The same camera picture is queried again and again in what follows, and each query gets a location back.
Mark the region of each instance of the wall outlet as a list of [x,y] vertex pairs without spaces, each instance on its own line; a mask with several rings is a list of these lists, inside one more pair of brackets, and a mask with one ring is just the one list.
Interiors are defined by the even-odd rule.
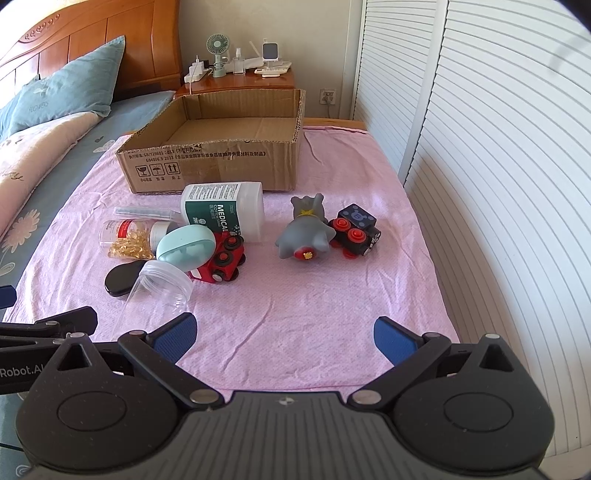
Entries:
[[320,89],[320,104],[334,105],[336,103],[336,90],[322,88]]

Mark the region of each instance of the blue pillow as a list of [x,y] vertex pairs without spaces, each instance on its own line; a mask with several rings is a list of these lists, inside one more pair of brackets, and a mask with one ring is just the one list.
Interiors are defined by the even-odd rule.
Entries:
[[0,140],[72,113],[109,115],[124,50],[125,37],[118,37],[49,77],[24,86]]
[[[39,78],[39,74],[37,73],[37,75],[35,75],[33,79],[29,83],[27,83],[27,85],[36,82],[37,80],[39,80]],[[20,98],[21,93],[22,88],[20,92],[18,92],[14,97],[12,97],[12,99],[6,105],[4,105],[2,109],[0,109],[0,140],[4,140],[6,137],[8,137],[8,135],[6,135],[6,137],[4,136],[4,131],[10,125],[12,114],[14,113],[14,109],[17,107],[18,99]]]

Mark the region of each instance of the wooden headboard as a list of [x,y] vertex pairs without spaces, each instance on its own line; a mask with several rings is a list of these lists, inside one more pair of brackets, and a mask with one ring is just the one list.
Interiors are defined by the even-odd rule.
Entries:
[[0,106],[36,73],[45,78],[66,63],[125,35],[115,99],[181,82],[179,0],[86,0],[33,25],[0,59]]

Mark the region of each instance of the green label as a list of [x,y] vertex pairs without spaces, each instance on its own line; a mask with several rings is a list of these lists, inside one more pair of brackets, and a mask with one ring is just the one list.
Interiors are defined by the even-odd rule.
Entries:
[[240,235],[235,201],[186,202],[184,207],[190,223],[204,225],[212,232],[230,232]]

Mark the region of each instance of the black toy car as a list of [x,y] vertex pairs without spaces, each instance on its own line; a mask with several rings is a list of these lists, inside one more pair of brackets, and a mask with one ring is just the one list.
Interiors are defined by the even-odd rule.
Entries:
[[336,231],[336,236],[330,244],[335,248],[343,248],[346,258],[366,255],[382,235],[375,223],[374,216],[352,203],[329,222]]

